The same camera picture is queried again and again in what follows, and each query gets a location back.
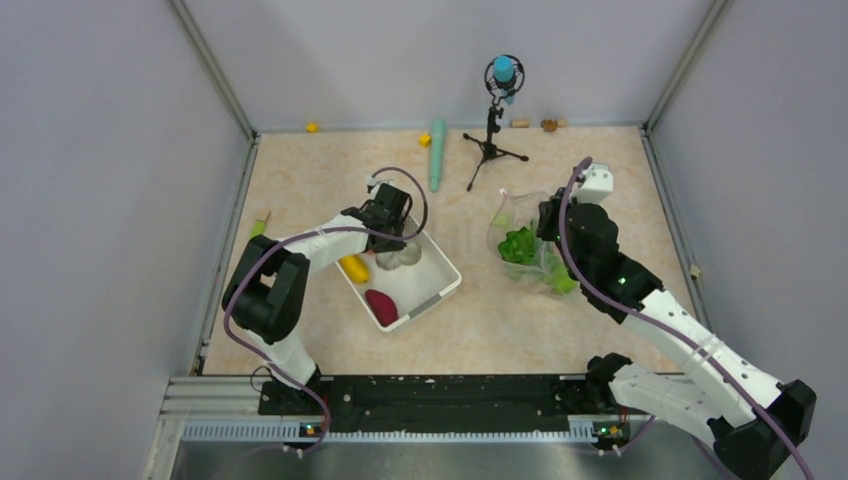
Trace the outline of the green toy apple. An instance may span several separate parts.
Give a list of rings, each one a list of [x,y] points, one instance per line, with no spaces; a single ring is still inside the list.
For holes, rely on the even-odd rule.
[[[545,284],[555,295],[567,295],[573,291],[578,282],[574,280],[563,264],[554,265],[545,277]]]

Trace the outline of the green toy napa cabbage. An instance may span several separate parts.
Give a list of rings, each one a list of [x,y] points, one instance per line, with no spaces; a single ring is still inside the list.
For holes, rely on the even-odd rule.
[[[539,263],[539,238],[529,227],[506,233],[505,239],[497,245],[501,259],[507,263],[521,266],[536,266]]]

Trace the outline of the white toy garlic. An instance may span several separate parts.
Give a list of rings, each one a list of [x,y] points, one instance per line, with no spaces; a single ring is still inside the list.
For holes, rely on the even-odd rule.
[[[375,264],[385,271],[394,271],[401,267],[413,266],[422,258],[422,247],[413,239],[398,251],[382,252],[375,255]]]

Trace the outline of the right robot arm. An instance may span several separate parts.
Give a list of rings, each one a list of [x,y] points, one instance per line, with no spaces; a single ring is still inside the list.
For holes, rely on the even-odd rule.
[[[813,478],[800,452],[817,401],[811,387],[760,370],[698,322],[656,275],[621,252],[618,227],[601,205],[560,189],[540,202],[538,214],[537,237],[556,245],[588,303],[686,377],[651,373],[619,354],[596,358],[586,385],[594,409],[646,412],[709,446],[740,479],[769,479],[788,459]]]

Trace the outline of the clear pink zip top bag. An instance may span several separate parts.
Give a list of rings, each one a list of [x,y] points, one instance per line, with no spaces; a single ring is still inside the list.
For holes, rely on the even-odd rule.
[[[492,215],[486,245],[501,272],[520,288],[550,297],[563,297],[577,287],[558,250],[536,236],[540,225],[539,204],[544,192],[516,194],[502,188],[501,203]]]

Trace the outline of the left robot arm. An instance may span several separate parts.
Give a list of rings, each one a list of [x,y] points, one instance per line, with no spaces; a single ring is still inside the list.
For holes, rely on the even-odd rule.
[[[405,191],[382,182],[369,189],[359,207],[291,237],[250,239],[224,289],[225,332],[237,325],[252,339],[237,342],[268,362],[284,384],[283,401],[297,413],[319,404],[318,367],[296,331],[310,275],[354,254],[399,251],[413,201]]]

